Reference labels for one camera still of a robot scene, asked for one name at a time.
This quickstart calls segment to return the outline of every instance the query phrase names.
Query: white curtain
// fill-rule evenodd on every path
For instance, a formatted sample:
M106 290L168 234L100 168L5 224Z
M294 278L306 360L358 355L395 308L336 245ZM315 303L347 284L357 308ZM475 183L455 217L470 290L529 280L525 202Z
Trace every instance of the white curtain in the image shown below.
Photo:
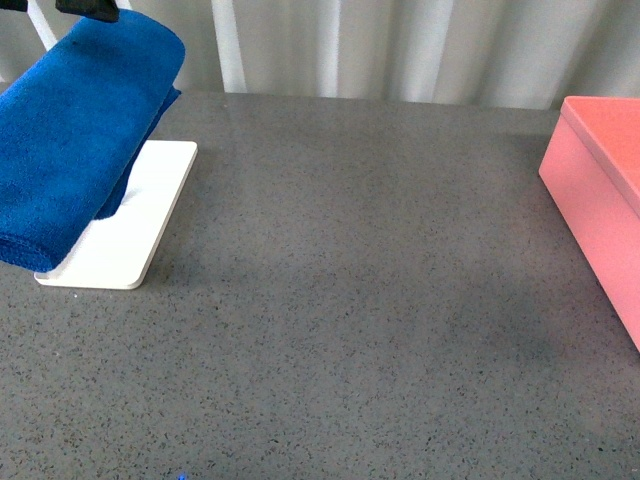
M10 82L77 17L0 11ZM546 109L640 96L638 0L126 0L187 46L185 90Z

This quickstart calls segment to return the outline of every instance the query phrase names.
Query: blue towel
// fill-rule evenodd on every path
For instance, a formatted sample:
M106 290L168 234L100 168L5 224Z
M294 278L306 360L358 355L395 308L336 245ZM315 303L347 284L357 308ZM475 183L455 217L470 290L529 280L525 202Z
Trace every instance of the blue towel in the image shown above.
M52 270L117 210L184 55L140 13L84 18L0 96L0 260Z

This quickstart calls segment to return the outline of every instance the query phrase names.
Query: box lid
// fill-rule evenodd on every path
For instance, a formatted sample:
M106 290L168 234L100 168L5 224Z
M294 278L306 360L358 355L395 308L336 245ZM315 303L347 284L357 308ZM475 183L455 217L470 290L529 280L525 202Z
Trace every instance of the box lid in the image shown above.
M561 114L640 216L640 99L567 97Z

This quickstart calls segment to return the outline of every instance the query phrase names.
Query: white stand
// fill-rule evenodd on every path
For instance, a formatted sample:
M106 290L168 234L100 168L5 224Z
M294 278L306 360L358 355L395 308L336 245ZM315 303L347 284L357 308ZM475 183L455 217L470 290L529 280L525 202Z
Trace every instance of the white stand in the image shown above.
M91 222L64 261L35 279L58 287L140 286L197 152L193 142L147 141L116 214Z

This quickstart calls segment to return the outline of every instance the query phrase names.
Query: gray countertop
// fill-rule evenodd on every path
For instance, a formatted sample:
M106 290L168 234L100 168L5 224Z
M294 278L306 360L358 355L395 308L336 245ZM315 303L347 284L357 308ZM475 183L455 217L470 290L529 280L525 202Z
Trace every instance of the gray countertop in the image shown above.
M0 265L0 478L640 478L640 355L537 176L557 117L183 95L138 290Z

